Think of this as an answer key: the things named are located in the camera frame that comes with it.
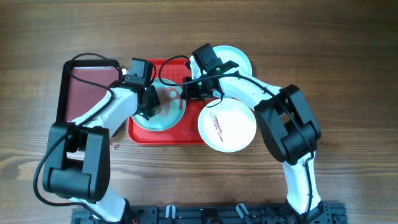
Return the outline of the white plate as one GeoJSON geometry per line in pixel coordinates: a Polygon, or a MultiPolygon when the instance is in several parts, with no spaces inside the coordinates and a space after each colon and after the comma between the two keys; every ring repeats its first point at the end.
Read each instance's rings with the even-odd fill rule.
{"type": "Polygon", "coordinates": [[[247,147],[256,135],[257,124],[252,110],[233,98],[209,102],[198,117],[202,140],[220,152],[237,152],[247,147]]]}
{"type": "Polygon", "coordinates": [[[252,65],[247,55],[236,47],[229,45],[219,45],[213,47],[215,54],[221,59],[223,63],[233,61],[239,65],[238,68],[232,68],[226,73],[233,73],[238,71],[240,74],[252,76],[252,65]]]}
{"type": "Polygon", "coordinates": [[[147,131],[165,131],[175,126],[183,117],[186,101],[181,99],[180,86],[168,86],[156,78],[152,84],[158,94],[160,105],[154,108],[154,116],[146,120],[140,115],[132,116],[133,121],[147,131]]]}

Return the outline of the green yellow sponge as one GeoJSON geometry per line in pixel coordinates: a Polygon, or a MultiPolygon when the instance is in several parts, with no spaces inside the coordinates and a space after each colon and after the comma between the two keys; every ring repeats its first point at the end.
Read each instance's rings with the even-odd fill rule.
{"type": "Polygon", "coordinates": [[[149,110],[148,114],[150,117],[153,117],[153,116],[156,116],[157,114],[159,114],[160,111],[161,111],[161,107],[155,106],[149,110]]]}

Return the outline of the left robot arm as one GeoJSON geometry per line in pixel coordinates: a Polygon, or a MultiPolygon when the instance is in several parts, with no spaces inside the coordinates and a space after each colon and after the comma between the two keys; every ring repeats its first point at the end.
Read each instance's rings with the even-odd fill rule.
{"type": "Polygon", "coordinates": [[[133,58],[127,74],[120,74],[108,86],[97,85],[106,94],[94,107],[72,122],[53,123],[46,153],[33,179],[33,190],[40,201],[58,206],[40,194],[39,180],[46,192],[66,200],[64,207],[81,206],[97,222],[137,222],[128,200],[109,186],[109,140],[128,117],[154,116],[154,108],[160,104],[152,85],[155,75],[152,62],[133,58]]]}

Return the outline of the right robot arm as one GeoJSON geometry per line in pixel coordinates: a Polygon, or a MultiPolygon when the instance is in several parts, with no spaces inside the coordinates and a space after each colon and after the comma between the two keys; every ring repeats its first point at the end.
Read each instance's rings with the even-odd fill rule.
{"type": "Polygon", "coordinates": [[[266,84],[244,69],[246,62],[244,54],[202,45],[187,58],[191,75],[181,84],[183,97],[210,100],[200,112],[198,130],[217,151],[244,149],[258,128],[284,169],[287,203],[306,219],[321,201],[313,167],[320,127],[297,86],[266,84]]]}

